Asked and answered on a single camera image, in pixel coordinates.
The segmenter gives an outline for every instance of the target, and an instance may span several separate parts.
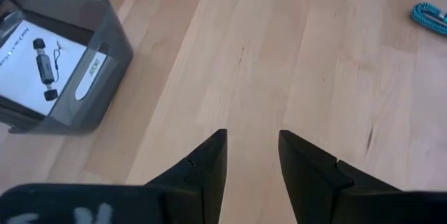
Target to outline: teal cable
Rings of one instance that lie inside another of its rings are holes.
[[[447,15],[436,6],[430,3],[416,4],[410,16],[425,28],[447,36]]]

